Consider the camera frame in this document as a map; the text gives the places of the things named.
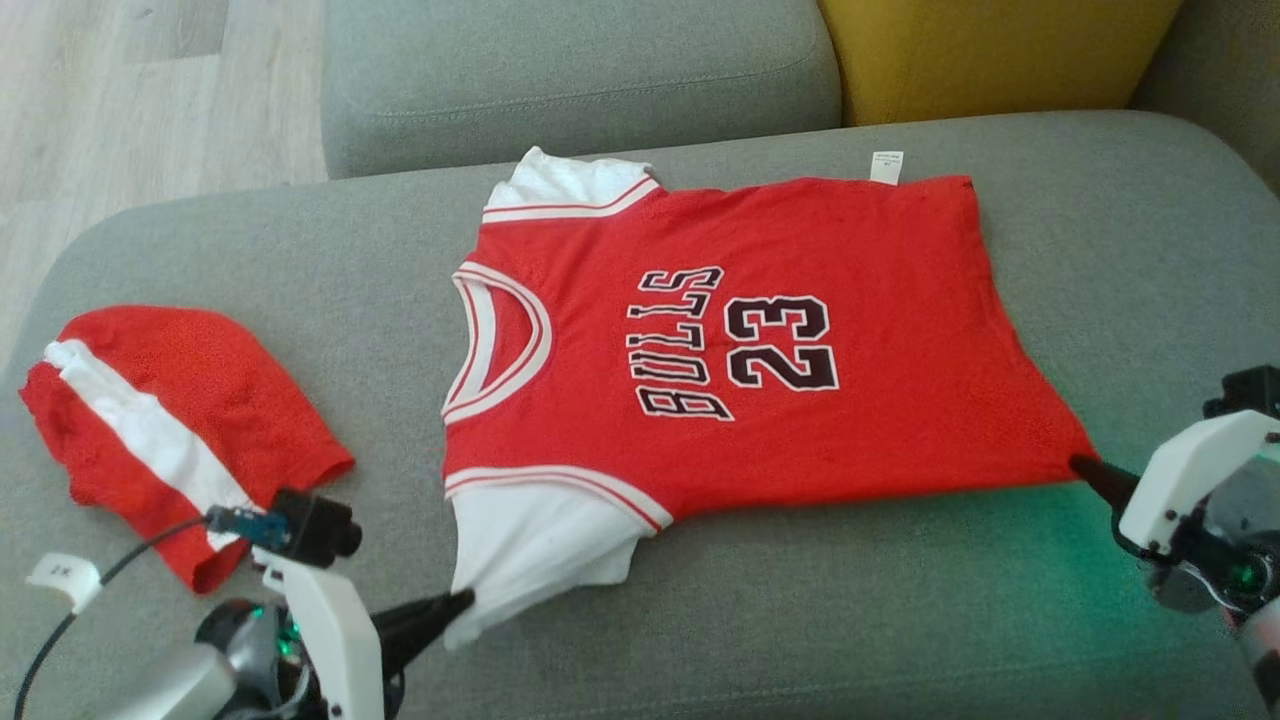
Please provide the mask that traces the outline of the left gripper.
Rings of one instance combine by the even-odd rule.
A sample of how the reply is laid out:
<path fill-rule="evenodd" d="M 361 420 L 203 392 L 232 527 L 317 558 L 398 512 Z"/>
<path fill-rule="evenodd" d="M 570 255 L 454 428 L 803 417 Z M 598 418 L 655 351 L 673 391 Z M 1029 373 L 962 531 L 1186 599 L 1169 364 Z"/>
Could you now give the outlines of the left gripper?
<path fill-rule="evenodd" d="M 375 612 L 384 682 L 401 676 L 474 602 L 474 591 L 457 591 Z M 201 621 L 195 639 L 219 650 L 234 671 L 236 691 L 216 719 L 321 717 L 317 674 L 283 603 L 224 601 Z"/>

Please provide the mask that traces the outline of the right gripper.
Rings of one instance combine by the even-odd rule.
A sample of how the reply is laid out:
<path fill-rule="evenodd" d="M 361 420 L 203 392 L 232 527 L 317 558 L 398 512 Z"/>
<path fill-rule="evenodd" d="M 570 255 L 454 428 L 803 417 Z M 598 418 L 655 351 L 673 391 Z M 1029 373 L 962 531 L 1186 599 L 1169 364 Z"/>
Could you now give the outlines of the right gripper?
<path fill-rule="evenodd" d="M 1174 612 L 1252 615 L 1277 598 L 1277 455 L 1215 461 L 1208 473 L 1152 460 L 1142 473 L 1073 455 L 1111 509 L 1116 544 L 1146 593 Z"/>

